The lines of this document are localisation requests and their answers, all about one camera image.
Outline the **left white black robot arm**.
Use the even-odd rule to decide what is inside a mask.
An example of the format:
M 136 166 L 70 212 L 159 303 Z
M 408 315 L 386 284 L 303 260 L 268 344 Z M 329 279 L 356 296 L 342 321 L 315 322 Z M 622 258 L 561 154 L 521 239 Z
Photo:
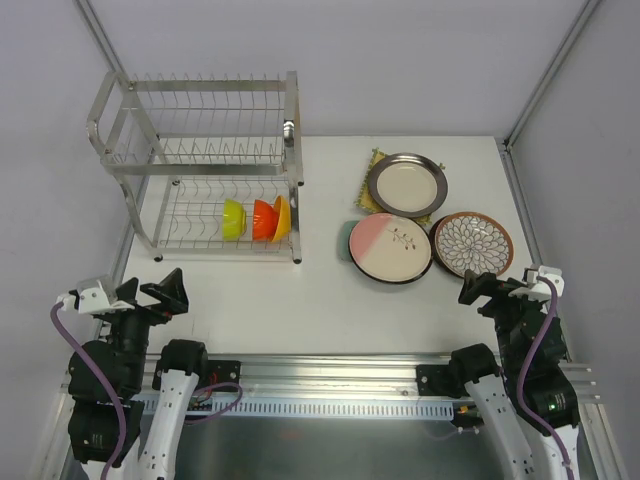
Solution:
M 70 342 L 68 392 L 75 405 L 68 426 L 74 458 L 92 479 L 172 479 L 187 408 L 209 380 L 206 347 L 175 339 L 156 364 L 159 394 L 148 434 L 141 433 L 142 390 L 152 327 L 189 310 L 183 272 L 176 268 L 158 283 L 131 278 L 118 287 L 108 279 L 87 280 L 59 299 L 109 324 L 103 340 Z

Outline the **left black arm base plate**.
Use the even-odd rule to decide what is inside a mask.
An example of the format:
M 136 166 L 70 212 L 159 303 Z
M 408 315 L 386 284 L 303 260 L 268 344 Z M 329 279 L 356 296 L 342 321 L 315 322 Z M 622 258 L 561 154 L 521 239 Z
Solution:
M 198 391 L 213 385 L 215 389 L 210 390 L 210 393 L 236 393 L 240 378 L 240 361 L 208 360 L 203 372 L 199 375 L 199 383 L 195 390 Z

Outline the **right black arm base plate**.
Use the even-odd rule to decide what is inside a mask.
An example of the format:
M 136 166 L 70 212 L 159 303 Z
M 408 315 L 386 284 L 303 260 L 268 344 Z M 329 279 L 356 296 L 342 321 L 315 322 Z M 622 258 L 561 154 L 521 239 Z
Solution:
M 415 374 L 419 396 L 451 397 L 455 392 L 448 365 L 420 364 L 416 366 Z

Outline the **white petal pattern brown-rim plate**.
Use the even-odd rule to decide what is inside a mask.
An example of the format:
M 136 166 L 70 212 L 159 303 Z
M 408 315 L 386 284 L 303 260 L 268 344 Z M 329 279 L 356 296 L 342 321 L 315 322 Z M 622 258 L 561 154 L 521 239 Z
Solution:
M 514 257 L 513 242 L 504 227 L 477 212 L 458 212 L 438 220 L 430 231 L 434 256 L 454 276 L 467 270 L 504 274 Z

